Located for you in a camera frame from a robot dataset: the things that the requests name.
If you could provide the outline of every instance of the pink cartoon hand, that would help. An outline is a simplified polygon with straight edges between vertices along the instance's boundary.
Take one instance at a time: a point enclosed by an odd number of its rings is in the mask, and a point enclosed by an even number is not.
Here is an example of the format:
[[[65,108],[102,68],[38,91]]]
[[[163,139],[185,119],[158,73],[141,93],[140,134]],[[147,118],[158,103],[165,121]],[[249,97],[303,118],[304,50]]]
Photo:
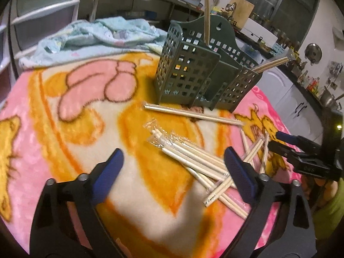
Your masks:
[[[68,90],[60,99],[58,115],[62,121],[76,119],[93,101],[124,102],[136,87],[135,64],[126,61],[98,60],[69,73]]]

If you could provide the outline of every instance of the cabinet handle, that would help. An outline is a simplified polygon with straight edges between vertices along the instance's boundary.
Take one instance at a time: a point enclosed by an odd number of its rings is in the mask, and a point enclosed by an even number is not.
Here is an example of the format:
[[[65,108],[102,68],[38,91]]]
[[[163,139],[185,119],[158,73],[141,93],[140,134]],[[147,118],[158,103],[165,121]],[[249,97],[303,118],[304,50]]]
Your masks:
[[[299,105],[296,107],[296,109],[295,109],[295,112],[294,112],[294,113],[296,113],[296,112],[298,111],[298,108],[299,108],[300,106],[302,106],[302,105],[304,105],[304,102],[303,102],[303,103],[301,103],[301,104],[299,104]]]
[[[298,114],[297,114],[297,116],[296,116],[296,117],[299,117],[299,116],[300,116],[300,112],[301,112],[303,109],[305,109],[306,107],[308,107],[308,106],[304,106],[304,107],[302,107],[302,108],[299,110],[299,112],[298,112]]]

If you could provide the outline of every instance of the pink blanket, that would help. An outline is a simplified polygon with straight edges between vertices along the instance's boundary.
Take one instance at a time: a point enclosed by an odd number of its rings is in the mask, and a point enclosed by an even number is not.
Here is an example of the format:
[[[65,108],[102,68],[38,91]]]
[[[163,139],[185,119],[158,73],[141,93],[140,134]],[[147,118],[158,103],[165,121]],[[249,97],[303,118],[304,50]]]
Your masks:
[[[142,101],[156,102],[158,61],[151,54],[124,54],[21,75],[0,112],[0,214],[27,252],[45,181],[69,181],[90,172],[117,147],[124,151],[124,166],[97,210],[113,238],[134,257],[218,257],[233,240],[244,220],[219,201],[205,208],[206,190],[147,141],[143,125],[155,118],[167,132],[219,157],[228,146],[244,153],[240,129],[142,110]],[[244,121],[250,144],[265,130],[271,139],[278,130],[288,132],[258,87],[234,114],[198,111]],[[254,158],[257,169],[262,155],[260,150]],[[299,179],[272,153],[266,172],[278,181]],[[249,211],[235,189],[227,193]],[[266,243],[276,212],[274,206],[257,247]]]

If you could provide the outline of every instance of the blue gripper pad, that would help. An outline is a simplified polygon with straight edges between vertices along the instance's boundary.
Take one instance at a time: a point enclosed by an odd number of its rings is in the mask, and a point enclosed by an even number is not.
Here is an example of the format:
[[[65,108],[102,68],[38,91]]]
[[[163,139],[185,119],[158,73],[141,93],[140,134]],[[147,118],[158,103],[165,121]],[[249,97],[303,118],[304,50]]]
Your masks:
[[[249,163],[240,159],[231,146],[225,150],[224,161],[243,201],[253,204],[258,191],[258,174]]]
[[[288,144],[297,145],[298,138],[292,135],[288,135],[286,133],[283,133],[281,131],[276,132],[276,138],[280,141],[286,142]]]
[[[99,164],[105,166],[92,186],[93,195],[91,203],[93,205],[105,201],[106,196],[109,194],[112,185],[123,167],[123,163],[123,152],[120,149],[116,149],[106,162]]]

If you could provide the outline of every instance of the window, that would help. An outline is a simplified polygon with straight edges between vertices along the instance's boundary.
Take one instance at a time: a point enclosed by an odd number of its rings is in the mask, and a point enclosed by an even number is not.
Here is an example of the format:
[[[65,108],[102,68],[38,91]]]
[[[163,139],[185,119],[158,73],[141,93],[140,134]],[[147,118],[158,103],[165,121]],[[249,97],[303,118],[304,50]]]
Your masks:
[[[312,23],[319,0],[247,0],[253,12],[282,32],[293,43],[302,43]]]

